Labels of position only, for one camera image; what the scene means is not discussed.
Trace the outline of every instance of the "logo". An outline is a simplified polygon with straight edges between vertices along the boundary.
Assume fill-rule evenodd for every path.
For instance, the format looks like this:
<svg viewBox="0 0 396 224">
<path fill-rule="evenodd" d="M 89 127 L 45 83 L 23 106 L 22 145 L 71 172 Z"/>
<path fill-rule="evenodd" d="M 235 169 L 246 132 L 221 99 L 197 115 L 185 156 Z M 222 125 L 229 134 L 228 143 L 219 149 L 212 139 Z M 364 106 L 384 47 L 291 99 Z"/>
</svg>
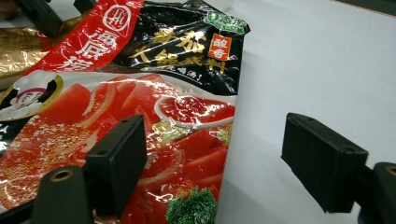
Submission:
<svg viewBox="0 0 396 224">
<path fill-rule="evenodd" d="M 125 29 L 131 19 L 132 12 L 126 6 L 112 6 L 103 17 L 103 24 L 110 30 L 121 31 Z"/>
</svg>

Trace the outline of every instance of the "plastic bag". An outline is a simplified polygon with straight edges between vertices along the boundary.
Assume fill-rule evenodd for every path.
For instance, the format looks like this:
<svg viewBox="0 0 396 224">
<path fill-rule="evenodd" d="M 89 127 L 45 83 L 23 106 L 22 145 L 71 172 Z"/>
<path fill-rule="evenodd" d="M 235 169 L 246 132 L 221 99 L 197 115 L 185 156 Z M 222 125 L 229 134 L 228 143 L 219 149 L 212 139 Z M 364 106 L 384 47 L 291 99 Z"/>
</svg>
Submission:
<svg viewBox="0 0 396 224">
<path fill-rule="evenodd" d="M 142 114 L 148 163 L 120 222 L 214 223 L 248 32 L 201 1 L 99 1 L 0 97 L 4 209 Z"/>
</svg>

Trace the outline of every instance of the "red label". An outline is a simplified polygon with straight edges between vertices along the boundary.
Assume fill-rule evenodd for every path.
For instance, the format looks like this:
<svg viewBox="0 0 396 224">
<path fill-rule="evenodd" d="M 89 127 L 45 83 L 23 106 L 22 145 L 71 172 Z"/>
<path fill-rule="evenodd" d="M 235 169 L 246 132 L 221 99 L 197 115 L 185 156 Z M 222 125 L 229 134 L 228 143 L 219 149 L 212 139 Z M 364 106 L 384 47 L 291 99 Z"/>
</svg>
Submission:
<svg viewBox="0 0 396 224">
<path fill-rule="evenodd" d="M 208 56 L 220 61 L 227 61 L 230 56 L 232 40 L 230 37 L 213 34 Z"/>
<path fill-rule="evenodd" d="M 40 62 L 46 71 L 96 71 L 109 64 L 125 47 L 144 0 L 100 0 L 91 13 Z"/>
</svg>

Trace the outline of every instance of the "cartoon face logo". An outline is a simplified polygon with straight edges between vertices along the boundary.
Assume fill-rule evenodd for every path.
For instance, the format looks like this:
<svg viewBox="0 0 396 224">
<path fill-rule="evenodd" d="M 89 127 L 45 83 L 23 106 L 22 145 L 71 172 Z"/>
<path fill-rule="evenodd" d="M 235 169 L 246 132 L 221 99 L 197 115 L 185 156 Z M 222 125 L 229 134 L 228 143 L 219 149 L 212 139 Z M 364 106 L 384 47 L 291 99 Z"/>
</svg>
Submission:
<svg viewBox="0 0 396 224">
<path fill-rule="evenodd" d="M 1 106 L 0 121 L 34 115 L 50 97 L 49 84 L 54 81 L 55 77 L 54 73 L 37 70 L 29 76 L 18 79 L 7 92 L 8 96 L 2 96 L 1 103 L 8 106 Z"/>
<path fill-rule="evenodd" d="M 34 102 L 37 103 L 38 98 L 43 95 L 46 89 L 33 88 L 24 92 L 19 93 L 15 98 L 11 100 L 11 104 L 16 108 L 23 108 L 31 105 Z"/>
</svg>

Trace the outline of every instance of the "red packaging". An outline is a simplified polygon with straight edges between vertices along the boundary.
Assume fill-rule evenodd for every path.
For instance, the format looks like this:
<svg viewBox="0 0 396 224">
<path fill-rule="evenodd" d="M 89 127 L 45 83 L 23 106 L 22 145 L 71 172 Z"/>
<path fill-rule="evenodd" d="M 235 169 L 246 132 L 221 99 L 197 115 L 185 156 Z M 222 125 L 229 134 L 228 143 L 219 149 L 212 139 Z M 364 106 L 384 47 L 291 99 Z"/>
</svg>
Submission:
<svg viewBox="0 0 396 224">
<path fill-rule="evenodd" d="M 99 1 L 0 97 L 3 210 L 142 114 L 148 163 L 120 222 L 214 223 L 248 32 L 201 1 Z"/>
</svg>

